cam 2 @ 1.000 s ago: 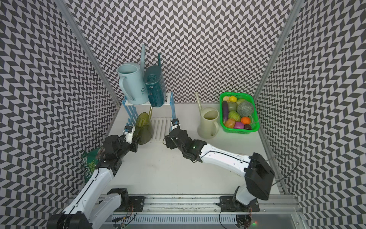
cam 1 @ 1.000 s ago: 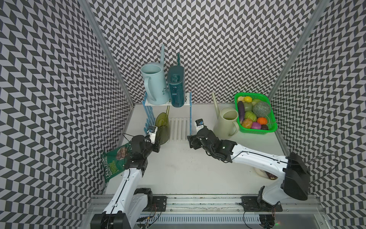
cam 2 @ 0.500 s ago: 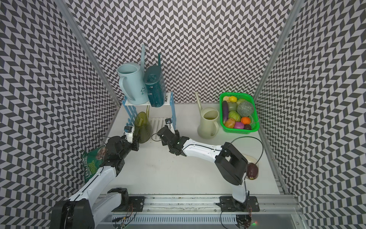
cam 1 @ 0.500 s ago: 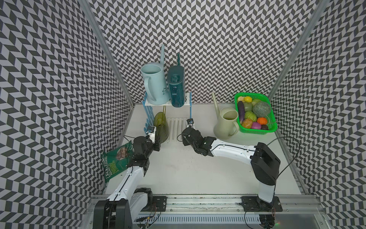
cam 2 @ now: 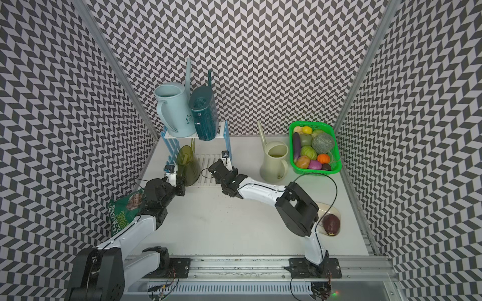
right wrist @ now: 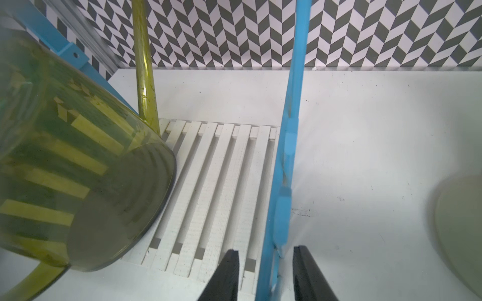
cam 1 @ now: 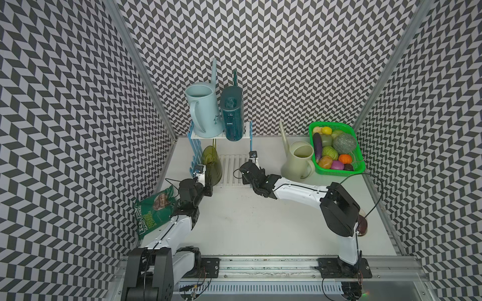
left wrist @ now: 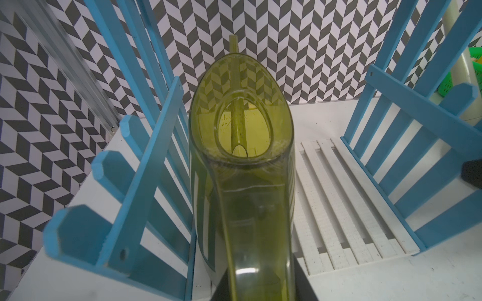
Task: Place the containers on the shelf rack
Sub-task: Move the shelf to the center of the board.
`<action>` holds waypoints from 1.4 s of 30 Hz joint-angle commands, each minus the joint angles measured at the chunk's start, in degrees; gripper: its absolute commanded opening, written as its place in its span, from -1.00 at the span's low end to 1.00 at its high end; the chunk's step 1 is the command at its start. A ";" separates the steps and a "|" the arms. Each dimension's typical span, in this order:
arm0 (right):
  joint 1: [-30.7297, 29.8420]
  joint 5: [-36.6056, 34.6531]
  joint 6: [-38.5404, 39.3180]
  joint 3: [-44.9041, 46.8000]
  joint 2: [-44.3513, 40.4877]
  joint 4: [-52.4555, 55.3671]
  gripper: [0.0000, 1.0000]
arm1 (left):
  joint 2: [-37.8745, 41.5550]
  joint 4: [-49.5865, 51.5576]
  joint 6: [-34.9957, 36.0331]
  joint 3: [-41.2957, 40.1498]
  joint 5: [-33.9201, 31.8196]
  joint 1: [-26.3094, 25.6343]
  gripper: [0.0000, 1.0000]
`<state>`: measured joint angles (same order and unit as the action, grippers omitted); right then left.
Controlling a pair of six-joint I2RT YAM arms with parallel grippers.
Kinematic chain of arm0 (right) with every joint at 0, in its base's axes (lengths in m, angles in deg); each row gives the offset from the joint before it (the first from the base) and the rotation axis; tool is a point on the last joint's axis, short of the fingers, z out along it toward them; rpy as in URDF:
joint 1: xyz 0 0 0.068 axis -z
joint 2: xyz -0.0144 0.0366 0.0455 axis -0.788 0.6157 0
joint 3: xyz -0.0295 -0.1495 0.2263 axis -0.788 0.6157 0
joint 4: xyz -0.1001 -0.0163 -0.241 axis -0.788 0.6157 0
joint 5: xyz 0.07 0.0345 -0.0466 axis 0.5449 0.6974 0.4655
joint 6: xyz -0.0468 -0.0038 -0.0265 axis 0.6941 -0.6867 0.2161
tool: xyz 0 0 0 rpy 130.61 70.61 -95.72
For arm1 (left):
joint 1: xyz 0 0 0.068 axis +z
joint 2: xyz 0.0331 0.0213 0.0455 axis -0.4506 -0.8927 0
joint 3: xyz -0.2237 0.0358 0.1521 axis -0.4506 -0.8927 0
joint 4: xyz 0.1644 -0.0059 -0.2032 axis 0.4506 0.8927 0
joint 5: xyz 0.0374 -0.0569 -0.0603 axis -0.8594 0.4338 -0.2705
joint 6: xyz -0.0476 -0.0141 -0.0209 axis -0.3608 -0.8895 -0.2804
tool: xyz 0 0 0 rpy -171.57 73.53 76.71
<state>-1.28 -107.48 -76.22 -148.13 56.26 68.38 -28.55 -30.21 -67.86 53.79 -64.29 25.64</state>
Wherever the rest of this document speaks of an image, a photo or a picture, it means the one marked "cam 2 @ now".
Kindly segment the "olive green transparent watering can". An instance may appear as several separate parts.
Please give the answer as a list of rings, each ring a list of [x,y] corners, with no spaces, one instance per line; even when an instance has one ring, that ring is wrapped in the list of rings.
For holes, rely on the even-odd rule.
[[[183,146],[177,155],[178,175],[183,179],[185,186],[194,185],[201,173],[199,162],[195,156],[195,140],[190,145]]]

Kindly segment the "beige plastic watering can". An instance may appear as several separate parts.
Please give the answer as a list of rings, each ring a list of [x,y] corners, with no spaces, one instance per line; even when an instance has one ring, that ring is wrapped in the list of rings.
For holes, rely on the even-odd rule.
[[[289,154],[289,148],[281,141],[268,142],[259,120],[257,121],[257,129],[264,152],[263,163],[260,167],[261,178],[268,183],[278,183],[286,177],[288,172],[286,158]]]

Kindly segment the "teal transparent watering can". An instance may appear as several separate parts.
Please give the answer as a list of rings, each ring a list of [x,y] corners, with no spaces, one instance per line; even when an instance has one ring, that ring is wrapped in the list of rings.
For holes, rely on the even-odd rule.
[[[195,129],[199,140],[210,141],[217,135],[218,114],[215,95],[212,87],[213,73],[208,71],[208,81],[194,89],[189,101]]]

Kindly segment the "light blue watering can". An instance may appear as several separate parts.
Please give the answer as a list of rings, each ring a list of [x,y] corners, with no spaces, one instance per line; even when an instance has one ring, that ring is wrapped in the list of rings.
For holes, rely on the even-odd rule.
[[[188,102],[191,89],[191,60],[187,59],[185,83],[165,83],[154,90],[156,111],[168,133],[175,138],[193,135],[196,130]]]

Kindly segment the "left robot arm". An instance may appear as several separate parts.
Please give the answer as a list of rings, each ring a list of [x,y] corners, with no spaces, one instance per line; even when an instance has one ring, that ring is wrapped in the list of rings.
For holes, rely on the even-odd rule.
[[[133,258],[131,252],[167,217],[168,205],[185,195],[184,179],[149,180],[134,220],[108,241],[81,250],[73,260],[65,300],[120,300],[130,286],[149,274],[167,278],[170,288],[179,276],[166,247],[150,247]]]

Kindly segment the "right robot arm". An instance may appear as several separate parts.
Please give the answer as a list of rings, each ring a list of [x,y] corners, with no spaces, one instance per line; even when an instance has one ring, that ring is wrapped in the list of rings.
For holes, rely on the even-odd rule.
[[[324,216],[318,204],[298,183],[292,181],[280,186],[256,181],[235,169],[229,170],[221,159],[207,171],[221,185],[223,194],[275,208],[287,229],[302,238],[305,259],[314,265],[323,263],[327,252],[318,237],[318,227]]]

